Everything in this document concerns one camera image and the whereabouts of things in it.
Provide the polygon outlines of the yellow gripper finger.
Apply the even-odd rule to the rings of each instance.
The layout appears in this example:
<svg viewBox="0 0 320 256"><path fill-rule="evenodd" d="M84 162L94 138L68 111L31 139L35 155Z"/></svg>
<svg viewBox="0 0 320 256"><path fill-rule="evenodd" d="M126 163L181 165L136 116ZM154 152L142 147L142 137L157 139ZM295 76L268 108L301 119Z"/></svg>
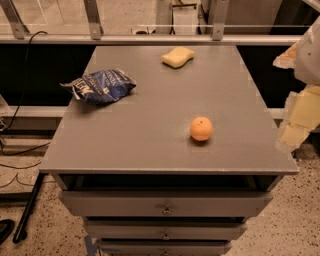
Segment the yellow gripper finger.
<svg viewBox="0 0 320 256"><path fill-rule="evenodd" d="M285 102L276 148L282 152L298 149L320 125L320 86L307 85L301 92L290 92Z"/></svg>
<svg viewBox="0 0 320 256"><path fill-rule="evenodd" d="M273 61L273 65L282 69L294 69L298 43L294 43Z"/></svg>

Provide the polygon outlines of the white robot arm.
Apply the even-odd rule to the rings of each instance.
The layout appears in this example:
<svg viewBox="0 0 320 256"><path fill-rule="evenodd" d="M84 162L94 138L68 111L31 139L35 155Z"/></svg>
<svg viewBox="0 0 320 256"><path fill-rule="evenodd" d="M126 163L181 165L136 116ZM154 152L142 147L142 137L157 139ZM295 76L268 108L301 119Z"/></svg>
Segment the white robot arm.
<svg viewBox="0 0 320 256"><path fill-rule="evenodd" d="M295 78L306 84L301 92L289 93L279 127L276 147L292 152L320 125L320 17L273 65L293 69Z"/></svg>

